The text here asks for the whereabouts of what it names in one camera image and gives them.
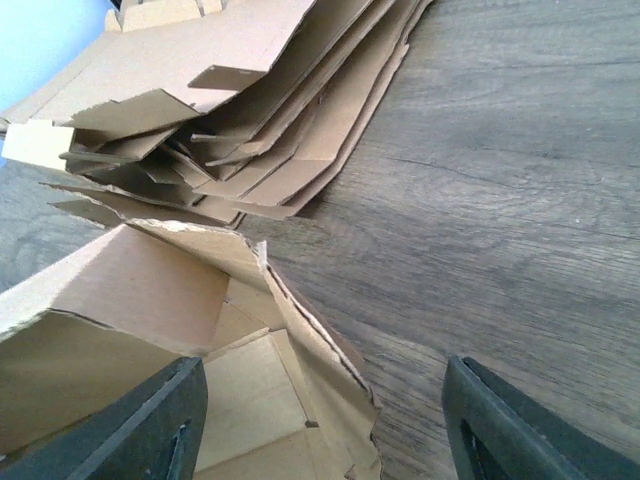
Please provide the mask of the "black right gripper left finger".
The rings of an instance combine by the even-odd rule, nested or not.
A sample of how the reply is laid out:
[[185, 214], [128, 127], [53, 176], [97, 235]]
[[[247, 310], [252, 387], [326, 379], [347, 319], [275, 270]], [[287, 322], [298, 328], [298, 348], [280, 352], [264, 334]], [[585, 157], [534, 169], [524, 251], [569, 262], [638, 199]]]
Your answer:
[[67, 433], [1, 470], [3, 479], [191, 479], [206, 419], [202, 360], [182, 357]]

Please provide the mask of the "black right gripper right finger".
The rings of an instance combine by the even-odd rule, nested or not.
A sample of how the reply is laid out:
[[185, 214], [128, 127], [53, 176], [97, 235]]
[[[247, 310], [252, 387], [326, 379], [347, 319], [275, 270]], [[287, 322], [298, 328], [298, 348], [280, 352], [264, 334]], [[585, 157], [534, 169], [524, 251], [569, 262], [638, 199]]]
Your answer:
[[460, 479], [637, 479], [639, 464], [470, 357], [448, 360], [442, 409]]

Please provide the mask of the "brown cardboard box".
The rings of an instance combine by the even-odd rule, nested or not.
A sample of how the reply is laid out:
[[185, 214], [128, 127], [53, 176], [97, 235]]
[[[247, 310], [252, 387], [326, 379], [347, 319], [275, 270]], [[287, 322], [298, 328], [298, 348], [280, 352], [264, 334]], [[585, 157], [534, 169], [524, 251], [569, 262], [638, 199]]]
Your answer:
[[177, 221], [116, 227], [1, 296], [1, 450], [66, 431], [170, 362], [209, 390], [199, 479], [377, 479], [362, 358], [264, 244]]

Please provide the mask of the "stack of flat cardboard blanks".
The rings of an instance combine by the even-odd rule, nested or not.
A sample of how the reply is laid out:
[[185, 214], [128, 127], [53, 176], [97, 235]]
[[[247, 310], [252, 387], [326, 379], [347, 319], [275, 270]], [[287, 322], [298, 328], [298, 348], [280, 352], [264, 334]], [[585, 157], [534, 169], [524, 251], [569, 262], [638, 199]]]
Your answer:
[[99, 219], [286, 219], [341, 171], [424, 1], [116, 1], [1, 115], [2, 155], [77, 178]]

